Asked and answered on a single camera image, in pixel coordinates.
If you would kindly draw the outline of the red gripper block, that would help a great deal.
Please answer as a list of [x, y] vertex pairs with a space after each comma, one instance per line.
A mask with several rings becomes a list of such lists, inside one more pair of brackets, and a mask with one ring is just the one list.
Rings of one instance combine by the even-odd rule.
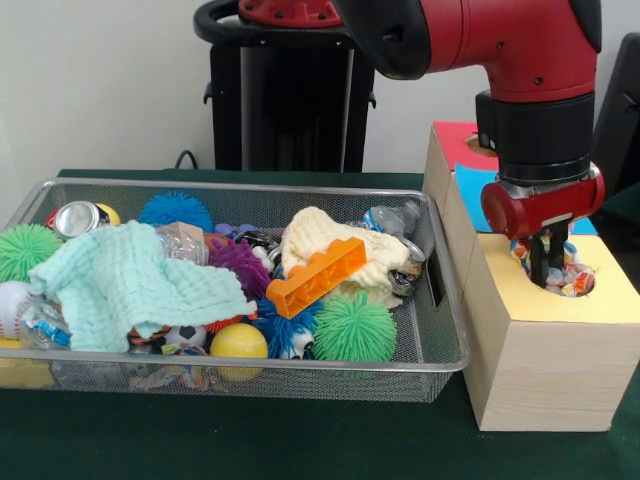
[[[530, 237], [527, 241], [530, 280], [545, 288], [548, 265], [558, 270], [564, 268], [565, 243], [569, 237], [567, 222], [591, 215], [601, 206], [604, 197], [604, 177], [591, 163], [585, 176], [565, 183], [534, 186], [520, 186], [506, 180], [489, 183], [482, 189], [481, 207], [493, 232], [510, 240]], [[536, 235], [547, 229], [548, 259], [542, 237]]]

